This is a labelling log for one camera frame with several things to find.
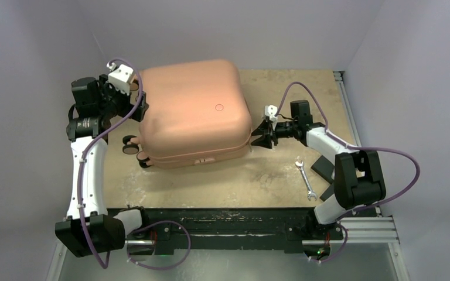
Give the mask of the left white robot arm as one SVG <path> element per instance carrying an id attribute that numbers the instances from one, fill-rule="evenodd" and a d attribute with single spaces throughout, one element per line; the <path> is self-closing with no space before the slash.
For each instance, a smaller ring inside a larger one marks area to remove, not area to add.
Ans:
<path id="1" fill-rule="evenodd" d="M 76 257 L 98 257 L 123 248 L 129 234 L 145 239 L 151 233 L 141 207 L 109 215 L 103 200 L 108 134 L 127 119 L 141 121 L 148 109 L 143 91 L 131 103 L 132 85 L 138 85 L 132 74 L 121 79 L 102 74 L 71 83 L 74 104 L 67 114 L 66 133 L 73 155 L 72 192 L 67 214 L 54 231 Z"/>

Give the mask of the pink suitcase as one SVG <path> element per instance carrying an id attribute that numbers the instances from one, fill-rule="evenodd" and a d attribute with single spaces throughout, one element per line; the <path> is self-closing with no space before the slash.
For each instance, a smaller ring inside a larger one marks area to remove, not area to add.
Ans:
<path id="1" fill-rule="evenodd" d="M 122 150 L 141 167 L 202 165 L 248 153 L 252 119 L 234 63 L 195 61 L 140 75 L 148 109 Z"/>

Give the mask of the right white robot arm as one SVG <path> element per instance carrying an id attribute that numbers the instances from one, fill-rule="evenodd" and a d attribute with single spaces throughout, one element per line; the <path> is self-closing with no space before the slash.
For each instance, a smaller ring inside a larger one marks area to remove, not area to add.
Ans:
<path id="1" fill-rule="evenodd" d="M 295 138 L 304 146 L 320 153 L 333 164 L 333 192 L 315 207 L 313 218 L 305 223 L 307 234 L 320 238 L 334 223 L 353 207 L 370 205 L 386 196 L 379 154 L 375 150 L 360 150 L 332 135 L 320 122 L 314 122 L 307 100 L 290 103 L 291 119 L 278 121 L 278 108 L 267 105 L 263 121 L 252 132 L 257 139 L 253 146 L 272 149 L 282 138 Z"/>

